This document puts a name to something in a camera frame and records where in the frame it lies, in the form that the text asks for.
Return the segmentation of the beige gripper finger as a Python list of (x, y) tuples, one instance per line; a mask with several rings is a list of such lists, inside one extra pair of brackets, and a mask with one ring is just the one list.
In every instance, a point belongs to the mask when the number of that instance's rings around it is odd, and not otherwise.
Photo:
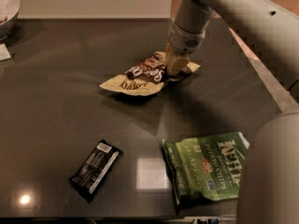
[(170, 44), (167, 43), (166, 49), (165, 49), (165, 62), (164, 62), (166, 67), (168, 67), (171, 63), (171, 56), (172, 56), (172, 50), (171, 50)]
[(186, 57), (171, 56), (168, 60), (168, 75), (175, 76), (189, 61)]

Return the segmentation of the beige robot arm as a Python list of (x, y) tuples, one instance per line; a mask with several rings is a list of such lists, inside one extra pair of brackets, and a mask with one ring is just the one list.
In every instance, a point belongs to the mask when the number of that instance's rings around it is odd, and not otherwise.
[[(299, 20), (269, 0), (181, 0), (169, 29), (171, 76), (199, 49), (219, 14), (292, 96), (298, 95)], [(236, 224), (299, 224), (299, 110), (266, 123), (248, 151)]]

